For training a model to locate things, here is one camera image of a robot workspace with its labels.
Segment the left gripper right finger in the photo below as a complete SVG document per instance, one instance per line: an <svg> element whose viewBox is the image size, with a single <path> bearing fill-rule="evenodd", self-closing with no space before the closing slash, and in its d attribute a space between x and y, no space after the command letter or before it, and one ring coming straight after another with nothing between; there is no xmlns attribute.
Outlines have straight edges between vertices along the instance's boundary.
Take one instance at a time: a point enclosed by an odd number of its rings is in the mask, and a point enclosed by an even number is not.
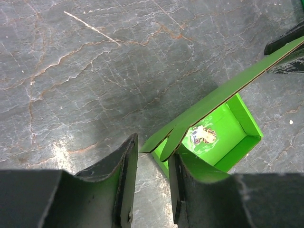
<svg viewBox="0 0 304 228"><path fill-rule="evenodd" d="M173 221L180 228L301 228L301 173L227 174L190 155L169 159Z"/></svg>

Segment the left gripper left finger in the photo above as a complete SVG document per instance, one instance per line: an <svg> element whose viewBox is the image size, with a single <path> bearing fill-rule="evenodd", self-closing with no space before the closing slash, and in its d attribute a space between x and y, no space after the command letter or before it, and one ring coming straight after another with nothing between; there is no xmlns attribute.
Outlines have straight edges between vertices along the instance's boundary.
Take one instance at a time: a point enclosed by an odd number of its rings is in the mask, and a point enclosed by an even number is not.
<svg viewBox="0 0 304 228"><path fill-rule="evenodd" d="M1 170L3 228L129 228L138 161L138 135L90 167Z"/></svg>

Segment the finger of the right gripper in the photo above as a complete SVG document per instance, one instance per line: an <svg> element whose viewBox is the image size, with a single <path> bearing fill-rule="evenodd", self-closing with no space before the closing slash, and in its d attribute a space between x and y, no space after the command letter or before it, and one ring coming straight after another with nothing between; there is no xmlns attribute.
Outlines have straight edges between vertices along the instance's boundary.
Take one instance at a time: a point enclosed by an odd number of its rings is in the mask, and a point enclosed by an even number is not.
<svg viewBox="0 0 304 228"><path fill-rule="evenodd" d="M264 48L264 55L268 56L274 53L278 49L285 46L287 43L290 43L293 40L302 37L303 35L304 35L304 21L301 21L298 24L296 24L294 27L283 33L282 35L268 42Z"/></svg>
<svg viewBox="0 0 304 228"><path fill-rule="evenodd" d="M290 74L304 72L304 49L299 49L286 56L278 62L267 73L271 74Z"/></svg>

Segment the green paper box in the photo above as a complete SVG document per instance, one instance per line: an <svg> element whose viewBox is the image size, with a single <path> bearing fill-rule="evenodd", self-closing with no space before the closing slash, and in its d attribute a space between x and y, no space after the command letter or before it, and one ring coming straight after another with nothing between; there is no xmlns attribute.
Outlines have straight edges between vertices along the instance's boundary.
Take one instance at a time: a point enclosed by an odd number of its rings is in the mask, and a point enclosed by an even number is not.
<svg viewBox="0 0 304 228"><path fill-rule="evenodd" d="M303 43L303 38L293 40L228 80L153 134L140 151L151 153L165 174L169 174L170 157L177 153L187 157L191 172L198 177L206 174L211 180L212 175L228 172L263 137L239 91ZM218 140L202 154L189 149L189 130L199 125L215 130Z"/></svg>

